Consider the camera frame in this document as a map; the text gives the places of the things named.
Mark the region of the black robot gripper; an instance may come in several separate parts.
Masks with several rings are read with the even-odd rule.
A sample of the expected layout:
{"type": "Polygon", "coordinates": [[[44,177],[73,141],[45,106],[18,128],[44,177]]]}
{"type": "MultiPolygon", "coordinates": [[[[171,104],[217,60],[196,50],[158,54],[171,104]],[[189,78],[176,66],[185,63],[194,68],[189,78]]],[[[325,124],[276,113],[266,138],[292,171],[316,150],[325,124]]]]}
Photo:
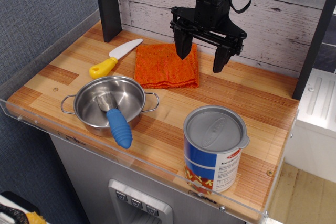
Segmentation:
{"type": "Polygon", "coordinates": [[[213,73],[220,73],[233,55],[243,50],[247,33],[229,17],[230,10],[241,14],[247,6],[236,9],[233,0],[196,0],[195,8],[172,7],[171,28],[177,55],[183,60],[192,49],[193,38],[216,46],[213,73]]]}

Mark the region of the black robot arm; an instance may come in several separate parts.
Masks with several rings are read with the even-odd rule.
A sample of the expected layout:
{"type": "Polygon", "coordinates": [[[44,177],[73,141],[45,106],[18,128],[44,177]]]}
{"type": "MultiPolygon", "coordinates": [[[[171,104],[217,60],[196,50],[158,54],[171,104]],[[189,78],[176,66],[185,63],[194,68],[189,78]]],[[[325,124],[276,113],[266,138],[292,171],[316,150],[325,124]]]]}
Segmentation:
{"type": "Polygon", "coordinates": [[[177,55],[185,59],[193,39],[199,39],[216,46],[213,72],[221,72],[231,56],[242,52],[247,37],[229,17],[234,9],[233,0],[196,0],[195,8],[173,7],[171,28],[177,55]]]}

